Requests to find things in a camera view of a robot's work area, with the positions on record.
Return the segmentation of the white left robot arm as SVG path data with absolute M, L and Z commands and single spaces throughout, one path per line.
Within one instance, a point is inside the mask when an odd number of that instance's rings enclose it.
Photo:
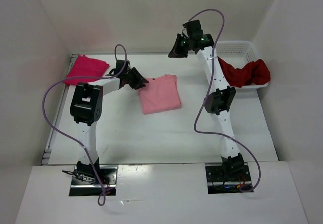
M 103 97 L 125 85 L 138 90 L 148 83 L 149 81 L 132 67 L 94 82 L 79 82 L 76 85 L 70 114 L 76 123 L 78 141 L 83 149 L 76 165 L 76 174 L 82 175 L 87 182 L 93 184 L 102 178 L 96 148 L 96 127 L 102 115 Z

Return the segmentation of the light pink t shirt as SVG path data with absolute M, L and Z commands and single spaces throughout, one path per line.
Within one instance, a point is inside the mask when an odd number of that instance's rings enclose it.
M 165 74 L 147 80 L 149 83 L 139 89 L 142 112 L 145 115 L 181 108 L 176 75 Z

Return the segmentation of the dark red t shirt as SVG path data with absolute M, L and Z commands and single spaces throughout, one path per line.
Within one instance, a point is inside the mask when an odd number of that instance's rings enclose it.
M 243 68 L 234 68 L 218 57 L 225 79 L 231 86 L 241 88 L 249 85 L 264 85 L 271 79 L 270 71 L 262 59 L 248 62 Z

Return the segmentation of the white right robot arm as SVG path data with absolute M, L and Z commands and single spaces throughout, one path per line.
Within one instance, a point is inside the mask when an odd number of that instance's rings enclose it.
M 190 51 L 195 52 L 203 63 L 209 83 L 206 97 L 196 118 L 199 118 L 204 109 L 220 124 L 220 132 L 214 134 L 225 138 L 221 146 L 221 172 L 226 180 L 233 180 L 244 168 L 244 159 L 238 148 L 240 144 L 234 138 L 230 121 L 230 106 L 236 90 L 225 79 L 211 35 L 192 37 L 178 33 L 168 57 L 186 58 Z

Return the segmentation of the magenta t shirt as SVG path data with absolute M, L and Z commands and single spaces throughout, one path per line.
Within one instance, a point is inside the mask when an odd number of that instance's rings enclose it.
M 104 76 L 109 66 L 106 61 L 79 55 L 63 83 L 75 86 L 79 82 L 89 83 L 96 81 Z

